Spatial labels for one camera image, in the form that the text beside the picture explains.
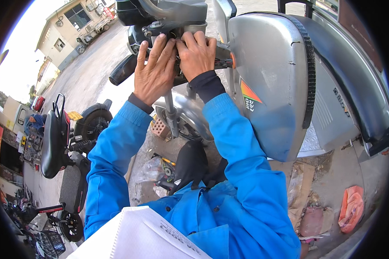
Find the license plate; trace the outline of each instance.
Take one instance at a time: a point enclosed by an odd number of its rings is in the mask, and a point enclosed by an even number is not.
[[[73,121],[77,121],[77,120],[80,120],[83,118],[83,116],[81,114],[79,114],[77,111],[70,111],[67,113],[67,115]]]

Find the black arm sleeve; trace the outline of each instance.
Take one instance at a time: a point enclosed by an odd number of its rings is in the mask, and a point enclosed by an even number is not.
[[[143,101],[141,101],[134,93],[131,93],[130,97],[128,97],[128,101],[135,106],[139,107],[146,114],[150,115],[154,109],[151,106],[146,105]]]
[[[204,72],[190,81],[190,85],[197,92],[204,103],[225,93],[225,88],[214,70]]]

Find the sky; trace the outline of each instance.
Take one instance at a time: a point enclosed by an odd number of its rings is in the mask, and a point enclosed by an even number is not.
[[[9,53],[0,65],[0,91],[17,101],[29,101],[30,86],[36,84],[44,58],[40,50],[35,52],[37,42],[46,18],[64,3],[64,0],[36,0],[26,10],[3,49]]]

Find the electric scooter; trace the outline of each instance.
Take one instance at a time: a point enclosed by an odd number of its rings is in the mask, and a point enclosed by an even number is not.
[[[88,191],[86,176],[91,162],[85,155],[97,142],[99,134],[109,126],[112,101],[94,104],[82,114],[65,111],[65,96],[58,94],[48,112],[42,146],[41,172],[48,179],[64,170],[60,205],[35,210],[47,213],[50,222],[57,226],[66,240],[77,242],[83,237],[83,222],[79,213],[83,210]],[[70,121],[76,120],[75,128]]]
[[[290,2],[305,3],[305,17],[286,15]],[[215,69],[224,69],[228,93],[250,120],[269,159],[293,161],[359,140],[365,148],[362,162],[389,147],[385,76],[362,47],[367,39],[358,41],[344,19],[312,0],[278,0],[277,13],[238,16],[232,0],[212,3],[220,40]],[[134,72],[142,41],[149,42],[149,53],[161,33],[180,38],[186,31],[205,32],[207,26],[204,0],[116,0],[116,6],[120,22],[130,26],[131,54],[111,73],[114,85]],[[350,8],[346,11],[357,19]],[[174,86],[187,83],[179,61],[177,55]],[[187,95],[170,91],[153,106],[173,137],[213,141],[203,105],[195,98],[187,84]]]

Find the scooter seat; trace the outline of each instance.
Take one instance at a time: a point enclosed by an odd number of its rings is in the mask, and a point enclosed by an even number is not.
[[[352,108],[363,139],[366,142],[380,141],[389,128],[389,106],[368,66],[338,33],[334,34],[313,19],[292,16],[305,27],[314,52],[337,81]],[[378,151],[388,145],[384,143]]]
[[[54,178],[59,171],[65,169],[69,161],[65,150],[70,121],[65,119],[65,114],[62,114],[62,116],[62,122],[60,122],[55,112],[50,110],[45,122],[41,171],[43,176],[48,179]]]

